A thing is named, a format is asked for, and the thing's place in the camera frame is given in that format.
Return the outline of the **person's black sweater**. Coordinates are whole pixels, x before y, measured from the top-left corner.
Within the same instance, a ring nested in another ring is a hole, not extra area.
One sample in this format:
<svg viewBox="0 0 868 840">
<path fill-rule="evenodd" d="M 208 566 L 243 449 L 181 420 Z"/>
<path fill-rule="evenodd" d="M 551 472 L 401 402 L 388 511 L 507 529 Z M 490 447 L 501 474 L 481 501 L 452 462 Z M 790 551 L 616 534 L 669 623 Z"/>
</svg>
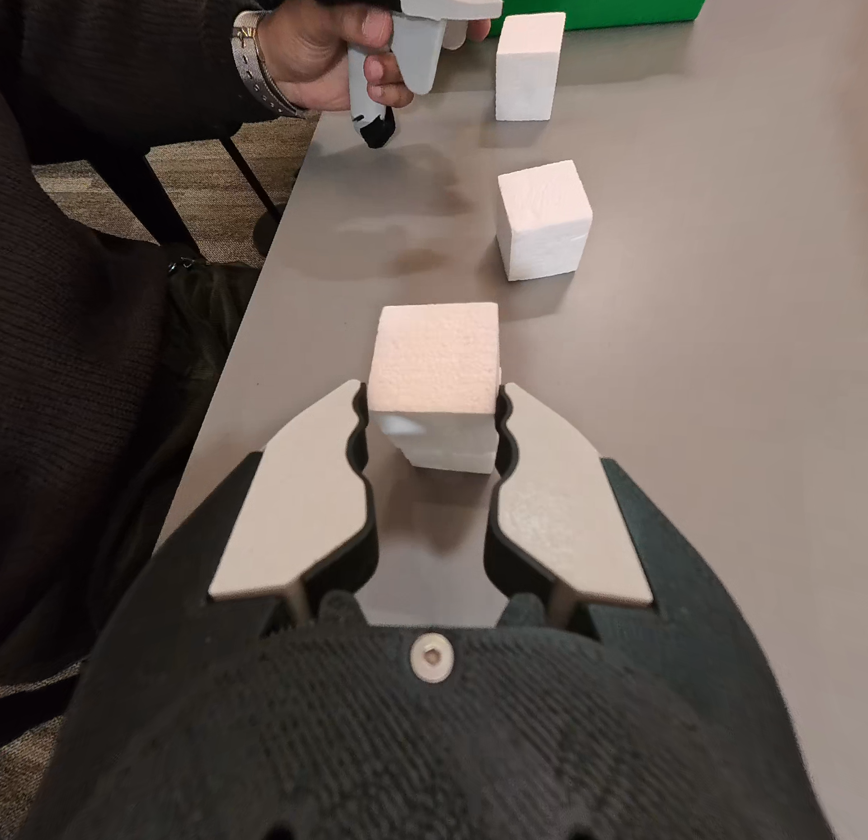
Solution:
<svg viewBox="0 0 868 840">
<path fill-rule="evenodd" d="M 20 685 L 92 649 L 212 396 L 160 362 L 168 250 L 71 220 L 25 144 L 2 147 L 1 214 L 1 679 Z"/>
</svg>

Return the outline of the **white foam cube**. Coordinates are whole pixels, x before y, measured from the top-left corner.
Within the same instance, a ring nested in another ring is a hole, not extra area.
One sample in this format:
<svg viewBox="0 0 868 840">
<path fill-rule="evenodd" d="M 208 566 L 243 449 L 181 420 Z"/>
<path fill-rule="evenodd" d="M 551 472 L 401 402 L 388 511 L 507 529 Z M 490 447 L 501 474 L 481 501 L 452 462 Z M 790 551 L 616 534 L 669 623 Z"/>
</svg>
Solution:
<svg viewBox="0 0 868 840">
<path fill-rule="evenodd" d="M 593 223 L 574 160 L 500 174 L 495 236 L 508 282 L 573 274 Z"/>
<path fill-rule="evenodd" d="M 489 475 L 495 467 L 496 444 L 481 446 L 443 437 L 405 436 L 396 446 L 419 469 Z"/>
<path fill-rule="evenodd" d="M 505 18 L 495 56 L 495 119 L 544 122 L 551 117 L 567 15 Z"/>
<path fill-rule="evenodd" d="M 386 305 L 367 383 L 379 429 L 395 441 L 493 429 L 499 335 L 493 302 Z"/>
</svg>

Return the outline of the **person's left hand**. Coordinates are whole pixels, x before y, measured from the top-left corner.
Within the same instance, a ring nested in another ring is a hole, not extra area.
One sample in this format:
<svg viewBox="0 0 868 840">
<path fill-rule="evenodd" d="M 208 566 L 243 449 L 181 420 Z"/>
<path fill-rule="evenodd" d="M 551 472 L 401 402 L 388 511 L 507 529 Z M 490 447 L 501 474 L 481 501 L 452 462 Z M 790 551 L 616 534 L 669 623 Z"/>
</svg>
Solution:
<svg viewBox="0 0 868 840">
<path fill-rule="evenodd" d="M 385 51 L 392 32 L 392 14 L 379 7 L 287 0 L 259 23 L 257 36 L 267 71 L 289 102 L 334 112 L 351 107 L 350 45 L 368 53 L 363 75 L 373 101 L 391 108 L 411 104 L 414 94 L 396 57 Z"/>
</svg>

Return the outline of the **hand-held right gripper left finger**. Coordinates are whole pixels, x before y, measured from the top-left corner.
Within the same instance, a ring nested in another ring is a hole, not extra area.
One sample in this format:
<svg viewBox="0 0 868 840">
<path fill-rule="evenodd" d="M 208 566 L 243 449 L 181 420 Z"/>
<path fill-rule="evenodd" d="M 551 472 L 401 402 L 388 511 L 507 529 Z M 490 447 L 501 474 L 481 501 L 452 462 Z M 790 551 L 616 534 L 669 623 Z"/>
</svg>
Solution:
<svg viewBox="0 0 868 840">
<path fill-rule="evenodd" d="M 368 422 L 365 384 L 350 379 L 268 441 L 209 585 L 211 600 L 278 597 L 293 622 L 305 622 L 330 591 L 354 595 L 372 579 Z"/>
</svg>

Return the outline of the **person's left forearm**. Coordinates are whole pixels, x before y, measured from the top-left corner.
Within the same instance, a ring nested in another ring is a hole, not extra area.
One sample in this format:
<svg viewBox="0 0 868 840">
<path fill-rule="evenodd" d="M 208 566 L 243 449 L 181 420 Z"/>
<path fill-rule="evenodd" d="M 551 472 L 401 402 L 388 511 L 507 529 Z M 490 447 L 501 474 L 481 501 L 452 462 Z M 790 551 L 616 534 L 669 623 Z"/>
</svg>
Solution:
<svg viewBox="0 0 868 840">
<path fill-rule="evenodd" d="M 100 136 L 148 148 L 274 114 L 235 65 L 255 0 L 1 0 L 2 147 L 34 160 Z"/>
</svg>

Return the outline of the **black chair base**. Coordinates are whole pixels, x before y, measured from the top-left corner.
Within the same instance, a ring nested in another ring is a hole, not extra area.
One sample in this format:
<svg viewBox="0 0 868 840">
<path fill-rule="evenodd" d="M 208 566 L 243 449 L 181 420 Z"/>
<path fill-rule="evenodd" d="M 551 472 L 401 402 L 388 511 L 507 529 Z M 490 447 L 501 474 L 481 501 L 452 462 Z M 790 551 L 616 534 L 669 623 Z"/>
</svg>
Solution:
<svg viewBox="0 0 868 840">
<path fill-rule="evenodd" d="M 265 207 L 265 213 L 255 225 L 253 243 L 258 254 L 266 256 L 287 205 L 273 202 L 229 136 L 221 137 L 220 143 Z M 187 225 L 146 160 L 145 153 L 96 141 L 87 161 L 160 245 L 183 246 L 201 255 Z"/>
</svg>

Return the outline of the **dark cloth with zipper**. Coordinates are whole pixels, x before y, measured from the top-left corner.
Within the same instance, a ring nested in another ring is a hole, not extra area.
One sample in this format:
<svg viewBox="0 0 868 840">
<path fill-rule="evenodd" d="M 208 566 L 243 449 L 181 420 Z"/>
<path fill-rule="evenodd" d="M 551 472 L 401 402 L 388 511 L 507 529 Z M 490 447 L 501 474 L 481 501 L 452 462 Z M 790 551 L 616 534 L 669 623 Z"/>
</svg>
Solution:
<svg viewBox="0 0 868 840">
<path fill-rule="evenodd" d="M 261 273 L 245 263 L 211 263 L 181 245 L 168 249 L 167 310 L 160 362 L 211 398 Z"/>
</svg>

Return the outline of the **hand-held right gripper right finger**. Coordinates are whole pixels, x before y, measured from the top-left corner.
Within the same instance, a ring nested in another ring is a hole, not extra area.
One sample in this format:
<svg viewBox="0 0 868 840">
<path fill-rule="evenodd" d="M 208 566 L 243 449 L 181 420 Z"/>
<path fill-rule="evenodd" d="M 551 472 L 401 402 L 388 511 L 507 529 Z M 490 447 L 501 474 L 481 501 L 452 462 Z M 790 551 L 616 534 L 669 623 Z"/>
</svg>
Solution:
<svg viewBox="0 0 868 840">
<path fill-rule="evenodd" d="M 515 383 L 495 408 L 497 480 L 483 567 L 506 598 L 532 597 L 544 622 L 592 629 L 590 607 L 647 611 L 655 598 L 593 444 Z"/>
</svg>

